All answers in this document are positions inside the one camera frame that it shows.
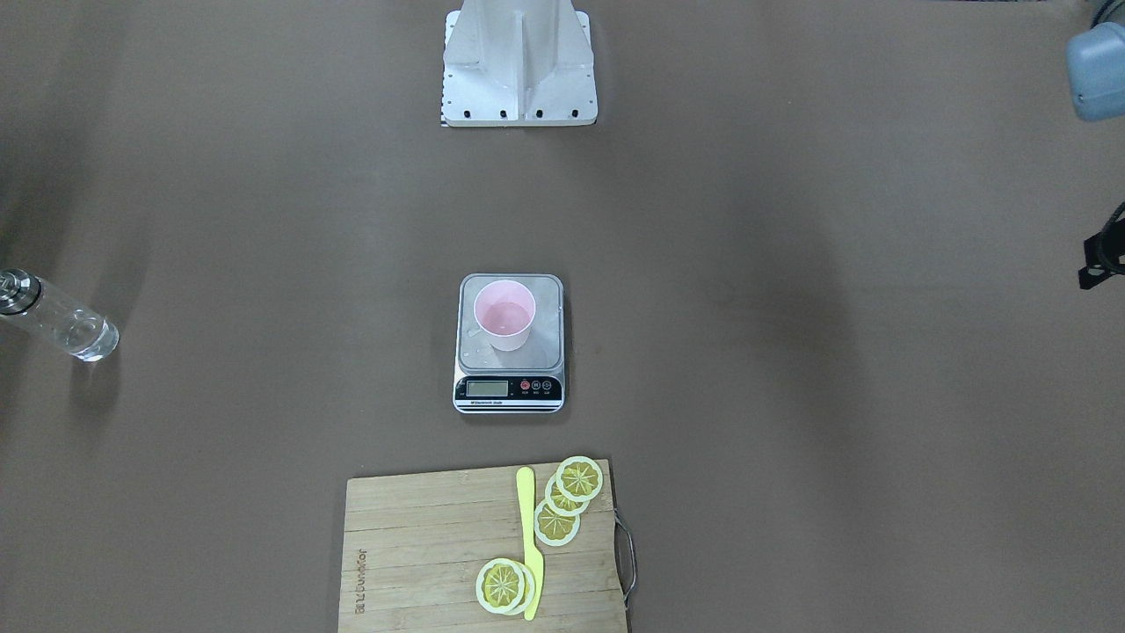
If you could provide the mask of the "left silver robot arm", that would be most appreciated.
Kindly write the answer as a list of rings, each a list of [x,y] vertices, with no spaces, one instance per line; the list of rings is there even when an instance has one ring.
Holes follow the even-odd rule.
[[[1066,72],[1078,119],[1101,121],[1124,114],[1124,3],[1100,1],[1092,22],[1068,40]]]

